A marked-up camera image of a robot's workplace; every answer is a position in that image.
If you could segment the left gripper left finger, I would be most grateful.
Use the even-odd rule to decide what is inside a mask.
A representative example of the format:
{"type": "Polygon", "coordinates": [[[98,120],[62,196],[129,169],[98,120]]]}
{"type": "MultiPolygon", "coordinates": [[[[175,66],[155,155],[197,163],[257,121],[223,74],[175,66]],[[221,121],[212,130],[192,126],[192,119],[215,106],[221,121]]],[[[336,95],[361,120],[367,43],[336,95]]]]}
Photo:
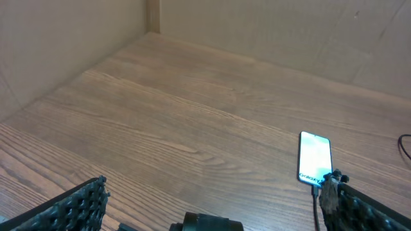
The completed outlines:
{"type": "Polygon", "coordinates": [[[92,178],[12,219],[1,231],[100,230],[110,193],[107,178],[92,178]]]}

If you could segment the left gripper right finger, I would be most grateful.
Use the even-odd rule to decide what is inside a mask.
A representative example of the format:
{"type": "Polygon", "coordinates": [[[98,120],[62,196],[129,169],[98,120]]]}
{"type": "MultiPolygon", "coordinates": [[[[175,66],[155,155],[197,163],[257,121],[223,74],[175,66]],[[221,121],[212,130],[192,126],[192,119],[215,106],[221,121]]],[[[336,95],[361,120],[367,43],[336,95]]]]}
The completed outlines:
{"type": "Polygon", "coordinates": [[[319,206],[328,231],[410,231],[410,219],[348,185],[339,170],[324,175],[319,206]]]}

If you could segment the blue Galaxy smartphone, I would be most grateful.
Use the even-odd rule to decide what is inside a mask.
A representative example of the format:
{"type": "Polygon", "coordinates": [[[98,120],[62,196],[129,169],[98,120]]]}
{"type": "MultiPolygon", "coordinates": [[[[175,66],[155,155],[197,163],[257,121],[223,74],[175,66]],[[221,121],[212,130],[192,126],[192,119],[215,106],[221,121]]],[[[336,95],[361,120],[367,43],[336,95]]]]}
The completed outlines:
{"type": "Polygon", "coordinates": [[[330,140],[302,131],[299,135],[298,180],[321,188],[324,175],[332,172],[330,140]]]}

